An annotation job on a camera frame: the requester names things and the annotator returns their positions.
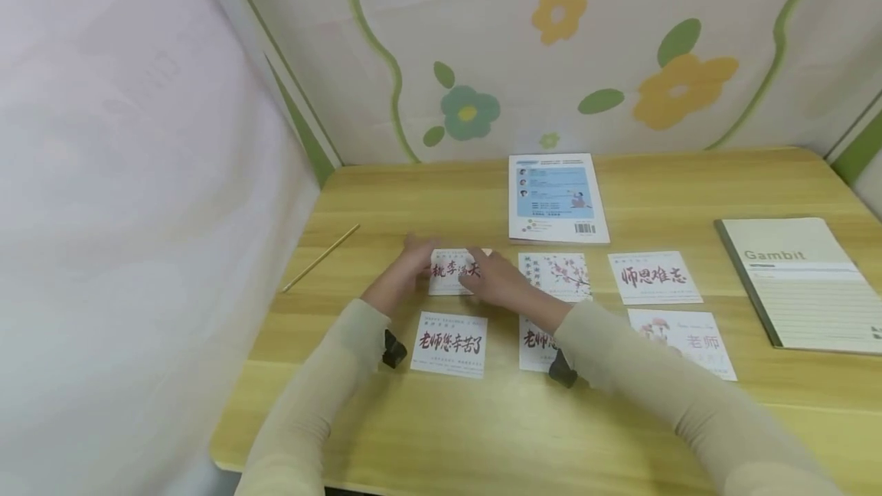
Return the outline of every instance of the left hand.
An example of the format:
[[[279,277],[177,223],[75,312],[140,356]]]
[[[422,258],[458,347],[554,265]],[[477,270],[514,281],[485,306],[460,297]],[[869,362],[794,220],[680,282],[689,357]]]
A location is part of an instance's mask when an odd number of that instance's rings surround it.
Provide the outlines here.
[[[437,240],[408,233],[401,254],[365,289],[361,300],[394,320],[398,305],[417,287],[417,276],[429,274],[436,246]]]

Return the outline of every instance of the wallpaper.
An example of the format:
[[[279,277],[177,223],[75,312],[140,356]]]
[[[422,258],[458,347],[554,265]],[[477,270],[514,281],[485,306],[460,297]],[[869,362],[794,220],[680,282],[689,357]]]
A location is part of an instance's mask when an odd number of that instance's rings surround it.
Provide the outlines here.
[[[320,173],[576,150],[828,154],[882,89],[873,0],[248,1],[275,83],[309,111],[295,124]]]

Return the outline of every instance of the card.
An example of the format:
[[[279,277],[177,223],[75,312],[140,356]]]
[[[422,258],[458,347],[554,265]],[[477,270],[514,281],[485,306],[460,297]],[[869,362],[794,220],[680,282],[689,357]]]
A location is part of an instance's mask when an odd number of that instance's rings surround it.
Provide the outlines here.
[[[681,356],[717,374],[737,381],[735,369],[722,344],[714,315],[710,312],[628,309],[631,327],[650,341],[672,347]]]
[[[511,155],[508,167],[510,239],[609,243],[591,154]]]
[[[521,273],[533,286],[567,303],[591,299],[582,253],[519,253]]]
[[[612,253],[609,265],[623,304],[704,303],[679,251]]]
[[[423,311],[410,369],[480,380],[486,344],[487,318]]]
[[[524,316],[521,316],[520,346],[518,355],[521,359],[521,369],[528,372],[547,373],[557,356],[557,342],[554,338]]]
[[[484,249],[491,254],[491,249]],[[475,258],[465,249],[436,249],[432,252],[431,277],[429,277],[430,295],[471,295],[462,287],[459,277],[462,275],[481,275]]]

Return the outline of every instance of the flower pattern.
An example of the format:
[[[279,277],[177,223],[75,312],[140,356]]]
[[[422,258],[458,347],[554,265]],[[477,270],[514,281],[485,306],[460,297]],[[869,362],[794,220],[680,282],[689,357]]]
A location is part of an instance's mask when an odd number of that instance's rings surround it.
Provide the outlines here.
[[[533,26],[541,31],[542,44],[551,45],[562,38],[573,37],[587,7],[587,0],[539,0],[532,21]]]
[[[541,146],[542,149],[554,149],[557,147],[557,142],[559,140],[560,136],[557,132],[546,132],[546,134],[539,138],[539,146]]]
[[[714,57],[702,62],[695,54],[677,56],[640,85],[634,118],[650,129],[670,129],[686,115],[716,102],[722,85],[737,69],[735,57]]]
[[[454,140],[483,138],[491,132],[491,124],[499,117],[499,101],[489,94],[476,92],[471,86],[454,86],[441,98],[443,125]]]

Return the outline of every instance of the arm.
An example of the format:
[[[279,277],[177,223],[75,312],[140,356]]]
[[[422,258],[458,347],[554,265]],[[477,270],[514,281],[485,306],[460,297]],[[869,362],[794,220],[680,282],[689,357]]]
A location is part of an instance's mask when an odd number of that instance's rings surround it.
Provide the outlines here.
[[[434,242],[408,235],[395,262],[343,309],[263,421],[237,496],[325,494],[322,448],[333,419],[376,369],[384,329],[429,265],[433,249]]]
[[[621,393],[670,425],[720,494],[841,494],[799,441],[736,385],[642,338],[601,305],[572,306],[530,286],[495,253],[478,263],[483,277],[463,279],[464,286],[553,333],[592,387]]]

